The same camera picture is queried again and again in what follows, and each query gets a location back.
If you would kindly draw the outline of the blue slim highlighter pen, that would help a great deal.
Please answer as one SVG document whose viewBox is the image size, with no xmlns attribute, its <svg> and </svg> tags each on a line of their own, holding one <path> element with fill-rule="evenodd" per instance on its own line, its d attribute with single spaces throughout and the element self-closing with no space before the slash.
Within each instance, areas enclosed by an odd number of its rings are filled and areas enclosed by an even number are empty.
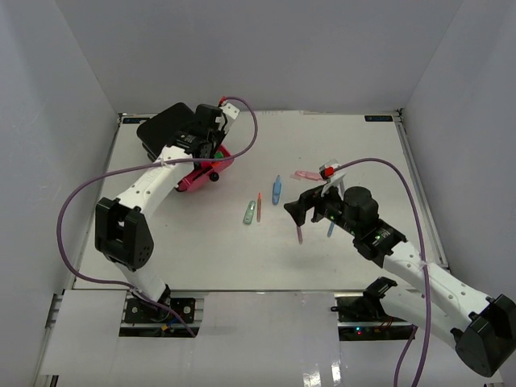
<svg viewBox="0 0 516 387">
<path fill-rule="evenodd" d="M 331 223 L 329 228 L 328 228 L 328 231 L 327 231 L 327 238 L 330 238 L 332 236 L 334 228 L 335 228 L 335 224 Z"/>
</svg>

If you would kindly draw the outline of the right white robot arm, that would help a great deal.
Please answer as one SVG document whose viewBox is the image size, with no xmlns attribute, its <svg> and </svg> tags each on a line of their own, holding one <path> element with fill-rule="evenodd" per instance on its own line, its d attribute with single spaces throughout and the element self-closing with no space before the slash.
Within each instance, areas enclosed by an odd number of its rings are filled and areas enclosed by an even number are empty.
<svg viewBox="0 0 516 387">
<path fill-rule="evenodd" d="M 455 350 L 472 371 L 492 377 L 515 351 L 515 303 L 506 295 L 495 298 L 476 290 L 437 264 L 427 263 L 422 252 L 394 227 L 382 220 L 371 192 L 353 186 L 339 194 L 334 187 L 309 189 L 284 205 L 298 227 L 308 210 L 313 222 L 324 218 L 353 237 L 353 245 L 366 260 L 400 277 L 421 292 L 375 293 L 364 301 L 365 314 L 380 322 L 394 315 L 424 326 L 426 301 L 436 307 L 430 333 Z"/>
</svg>

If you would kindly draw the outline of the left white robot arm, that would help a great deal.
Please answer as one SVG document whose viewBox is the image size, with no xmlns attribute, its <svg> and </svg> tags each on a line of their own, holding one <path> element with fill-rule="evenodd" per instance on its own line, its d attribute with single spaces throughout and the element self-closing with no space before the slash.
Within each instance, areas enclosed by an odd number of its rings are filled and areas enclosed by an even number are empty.
<svg viewBox="0 0 516 387">
<path fill-rule="evenodd" d="M 168 286 L 149 262 L 154 241 L 148 221 L 171 191 L 193 192 L 218 181 L 231 165 L 223 140 L 238 115 L 229 102 L 200 104 L 195 110 L 179 102 L 143 121 L 136 135 L 157 167 L 116 198 L 102 198 L 96 205 L 95 247 L 146 296 L 142 310 L 154 322 L 169 316 L 171 304 L 164 297 Z"/>
</svg>

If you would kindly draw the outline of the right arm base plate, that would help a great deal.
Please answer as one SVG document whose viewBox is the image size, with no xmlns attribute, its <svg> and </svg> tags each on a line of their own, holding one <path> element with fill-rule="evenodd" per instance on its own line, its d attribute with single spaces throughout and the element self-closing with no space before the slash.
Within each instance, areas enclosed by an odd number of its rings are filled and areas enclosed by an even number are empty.
<svg viewBox="0 0 516 387">
<path fill-rule="evenodd" d="M 386 327 L 394 322 L 402 322 L 402 319 L 387 314 L 381 304 L 387 291 L 396 286 L 395 280 L 378 277 L 359 296 L 337 297 L 330 311 L 338 314 L 341 323 L 372 322 Z"/>
</svg>

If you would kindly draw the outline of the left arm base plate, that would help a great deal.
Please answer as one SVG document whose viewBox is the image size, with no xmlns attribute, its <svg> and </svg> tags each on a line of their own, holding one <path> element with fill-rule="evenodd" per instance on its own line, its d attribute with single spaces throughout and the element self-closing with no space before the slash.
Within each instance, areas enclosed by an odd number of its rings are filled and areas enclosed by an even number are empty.
<svg viewBox="0 0 516 387">
<path fill-rule="evenodd" d="M 179 314 L 185 323 L 193 323 L 196 304 L 195 298 L 171 298 L 169 308 Z M 139 298 L 127 299 L 123 315 L 124 323 L 165 323 L 173 319 L 176 319 L 174 314 Z"/>
</svg>

